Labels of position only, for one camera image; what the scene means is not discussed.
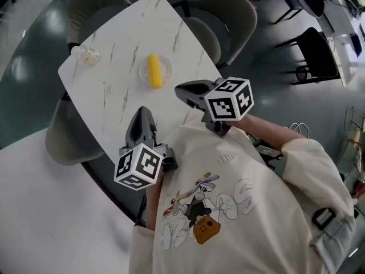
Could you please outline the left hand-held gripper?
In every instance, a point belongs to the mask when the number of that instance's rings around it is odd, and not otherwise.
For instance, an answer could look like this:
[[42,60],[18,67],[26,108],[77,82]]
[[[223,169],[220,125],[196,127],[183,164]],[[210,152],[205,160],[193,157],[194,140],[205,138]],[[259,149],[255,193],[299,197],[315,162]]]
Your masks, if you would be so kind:
[[[152,112],[140,107],[131,120],[129,142],[119,150],[114,182],[139,191],[156,184],[160,172],[178,168],[173,149],[164,143],[157,144],[156,133]],[[136,144],[141,135],[143,142]]]

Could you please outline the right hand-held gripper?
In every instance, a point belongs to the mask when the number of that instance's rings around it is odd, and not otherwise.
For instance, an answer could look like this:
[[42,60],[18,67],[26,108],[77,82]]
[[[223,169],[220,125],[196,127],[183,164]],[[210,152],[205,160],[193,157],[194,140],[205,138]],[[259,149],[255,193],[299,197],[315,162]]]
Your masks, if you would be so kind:
[[190,108],[209,111],[206,127],[220,137],[229,129],[227,122],[239,122],[254,106],[250,80],[235,77],[193,80],[175,87],[176,96]]

